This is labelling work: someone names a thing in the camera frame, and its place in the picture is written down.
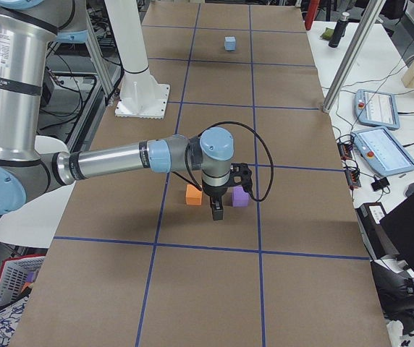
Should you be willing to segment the light blue foam block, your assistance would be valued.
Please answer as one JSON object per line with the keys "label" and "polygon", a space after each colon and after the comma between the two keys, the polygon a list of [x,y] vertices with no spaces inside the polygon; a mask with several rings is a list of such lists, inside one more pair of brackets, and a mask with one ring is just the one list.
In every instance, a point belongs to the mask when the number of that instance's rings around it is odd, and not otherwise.
{"label": "light blue foam block", "polygon": [[224,49],[225,51],[235,51],[237,47],[237,40],[235,36],[224,37]]}

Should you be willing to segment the orange foam block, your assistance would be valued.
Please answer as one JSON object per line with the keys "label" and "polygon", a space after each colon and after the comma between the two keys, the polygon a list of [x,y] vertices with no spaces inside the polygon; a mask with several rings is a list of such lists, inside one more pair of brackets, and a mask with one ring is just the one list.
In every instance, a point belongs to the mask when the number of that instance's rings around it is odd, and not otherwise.
{"label": "orange foam block", "polygon": [[189,206],[201,206],[203,201],[203,192],[192,184],[186,185],[185,203]]}

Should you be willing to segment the purple foam block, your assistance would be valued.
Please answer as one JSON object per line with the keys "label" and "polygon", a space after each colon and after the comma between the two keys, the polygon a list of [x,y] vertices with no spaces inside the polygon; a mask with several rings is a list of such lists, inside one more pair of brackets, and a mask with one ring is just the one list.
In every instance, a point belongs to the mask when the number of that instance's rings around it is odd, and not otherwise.
{"label": "purple foam block", "polygon": [[247,207],[249,205],[250,195],[240,186],[236,186],[232,190],[232,206]]}

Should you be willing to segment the brown paper table cover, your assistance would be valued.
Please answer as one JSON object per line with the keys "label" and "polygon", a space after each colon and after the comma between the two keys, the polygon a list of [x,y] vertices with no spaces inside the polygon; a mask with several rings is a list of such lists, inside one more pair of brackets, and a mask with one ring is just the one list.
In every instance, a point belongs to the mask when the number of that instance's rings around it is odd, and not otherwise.
{"label": "brown paper table cover", "polygon": [[[269,146],[271,191],[214,221],[207,202],[185,204],[176,176],[79,181],[11,345],[388,346],[300,12],[158,1],[143,33],[151,71],[172,87],[166,116],[108,108],[93,148],[233,120]],[[246,129],[231,131],[262,194],[266,156]]]}

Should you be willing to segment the orange black electronics board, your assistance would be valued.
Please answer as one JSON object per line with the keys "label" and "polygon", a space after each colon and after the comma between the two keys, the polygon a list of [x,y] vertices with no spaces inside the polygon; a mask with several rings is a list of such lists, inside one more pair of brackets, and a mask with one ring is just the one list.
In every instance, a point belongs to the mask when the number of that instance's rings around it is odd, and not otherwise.
{"label": "orange black electronics board", "polygon": [[352,151],[351,142],[338,142],[337,149],[350,190],[361,188],[360,169]]}

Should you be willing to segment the near blue teach pendant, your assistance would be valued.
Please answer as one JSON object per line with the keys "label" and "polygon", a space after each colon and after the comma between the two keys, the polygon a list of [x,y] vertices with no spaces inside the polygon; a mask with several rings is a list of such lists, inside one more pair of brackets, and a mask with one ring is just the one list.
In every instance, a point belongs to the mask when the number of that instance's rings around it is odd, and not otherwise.
{"label": "near blue teach pendant", "polygon": [[351,132],[354,146],[380,176],[414,171],[414,158],[384,126]]}

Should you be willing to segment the blue teach pendant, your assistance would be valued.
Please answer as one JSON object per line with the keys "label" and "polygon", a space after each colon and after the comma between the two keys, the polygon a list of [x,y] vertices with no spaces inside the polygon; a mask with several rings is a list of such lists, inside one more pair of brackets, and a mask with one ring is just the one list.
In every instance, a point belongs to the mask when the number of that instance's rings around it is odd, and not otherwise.
{"label": "blue teach pendant", "polygon": [[362,125],[384,126],[390,130],[400,128],[394,94],[359,89],[355,93],[354,104],[355,117]]}
{"label": "blue teach pendant", "polygon": [[380,176],[414,171],[414,158],[384,126],[351,132],[354,146]]}

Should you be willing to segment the far blue teach pendant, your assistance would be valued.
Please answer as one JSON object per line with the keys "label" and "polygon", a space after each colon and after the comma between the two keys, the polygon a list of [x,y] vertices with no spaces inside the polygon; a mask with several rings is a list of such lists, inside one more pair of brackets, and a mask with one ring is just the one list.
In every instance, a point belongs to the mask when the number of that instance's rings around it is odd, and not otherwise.
{"label": "far blue teach pendant", "polygon": [[355,93],[354,104],[355,117],[362,125],[384,126],[390,130],[400,128],[394,94],[359,89]]}

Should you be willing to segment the black water bottle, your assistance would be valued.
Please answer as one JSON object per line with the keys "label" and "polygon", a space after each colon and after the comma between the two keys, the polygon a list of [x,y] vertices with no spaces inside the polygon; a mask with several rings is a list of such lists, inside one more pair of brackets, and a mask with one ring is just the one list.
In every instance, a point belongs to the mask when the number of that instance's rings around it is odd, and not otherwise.
{"label": "black water bottle", "polygon": [[343,12],[341,14],[340,18],[337,20],[337,23],[334,27],[333,34],[329,41],[329,47],[336,48],[339,45],[342,37],[345,34],[345,30],[349,22],[349,18],[350,18],[349,12]]}

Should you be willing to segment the white perforated basket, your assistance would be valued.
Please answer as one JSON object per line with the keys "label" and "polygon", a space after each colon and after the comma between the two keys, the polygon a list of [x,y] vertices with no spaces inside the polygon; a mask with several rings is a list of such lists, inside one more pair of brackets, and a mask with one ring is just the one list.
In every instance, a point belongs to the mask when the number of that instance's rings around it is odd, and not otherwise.
{"label": "white perforated basket", "polygon": [[10,258],[2,262],[0,268],[0,306],[9,304],[21,293],[28,276],[39,270],[44,255],[28,255],[24,257]]}

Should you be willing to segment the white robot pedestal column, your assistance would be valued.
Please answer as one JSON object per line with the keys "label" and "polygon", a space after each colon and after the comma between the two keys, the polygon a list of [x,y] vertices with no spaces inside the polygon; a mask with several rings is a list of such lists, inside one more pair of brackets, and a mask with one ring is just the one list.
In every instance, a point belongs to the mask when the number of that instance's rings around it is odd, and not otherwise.
{"label": "white robot pedestal column", "polygon": [[151,74],[136,1],[105,2],[124,76],[115,114],[121,117],[162,119],[170,86]]}

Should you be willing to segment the aluminium frame post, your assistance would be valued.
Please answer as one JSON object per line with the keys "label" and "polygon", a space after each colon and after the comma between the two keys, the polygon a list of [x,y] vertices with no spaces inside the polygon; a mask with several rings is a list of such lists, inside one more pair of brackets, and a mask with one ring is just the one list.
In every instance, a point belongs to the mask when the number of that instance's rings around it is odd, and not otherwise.
{"label": "aluminium frame post", "polygon": [[334,79],[331,83],[328,93],[322,104],[322,111],[324,113],[329,113],[332,106],[334,105],[339,93],[342,89],[343,84],[345,83],[352,66],[355,63],[355,60],[360,53],[373,25],[376,22],[377,17],[380,15],[380,12],[385,5],[385,0],[372,0],[369,1],[368,6],[366,7],[365,13],[362,16],[358,27],[350,41],[350,44],[347,48],[347,51],[341,61],[341,64],[337,70],[337,73],[334,76]]}

